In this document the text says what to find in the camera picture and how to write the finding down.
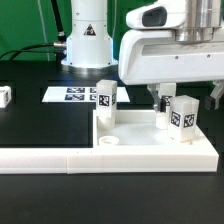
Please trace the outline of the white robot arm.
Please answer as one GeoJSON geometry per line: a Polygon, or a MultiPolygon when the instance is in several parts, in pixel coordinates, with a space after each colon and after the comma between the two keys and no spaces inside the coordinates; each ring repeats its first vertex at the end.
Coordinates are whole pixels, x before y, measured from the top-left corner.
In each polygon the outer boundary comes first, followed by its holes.
{"type": "Polygon", "coordinates": [[[62,65],[79,73],[118,68],[127,85],[146,85],[153,96],[164,83],[212,81],[209,110],[224,95],[222,0],[157,0],[127,13],[129,31],[113,59],[107,0],[71,0],[72,32],[62,65]]]}

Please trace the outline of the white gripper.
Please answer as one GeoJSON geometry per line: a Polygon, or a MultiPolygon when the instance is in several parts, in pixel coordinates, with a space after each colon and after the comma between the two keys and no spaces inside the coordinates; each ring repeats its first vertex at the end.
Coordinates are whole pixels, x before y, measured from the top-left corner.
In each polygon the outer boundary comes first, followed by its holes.
{"type": "Polygon", "coordinates": [[[127,13],[119,77],[149,84],[156,112],[166,111],[159,83],[214,81],[205,108],[217,110],[224,95],[222,0],[157,0],[127,13]]]}

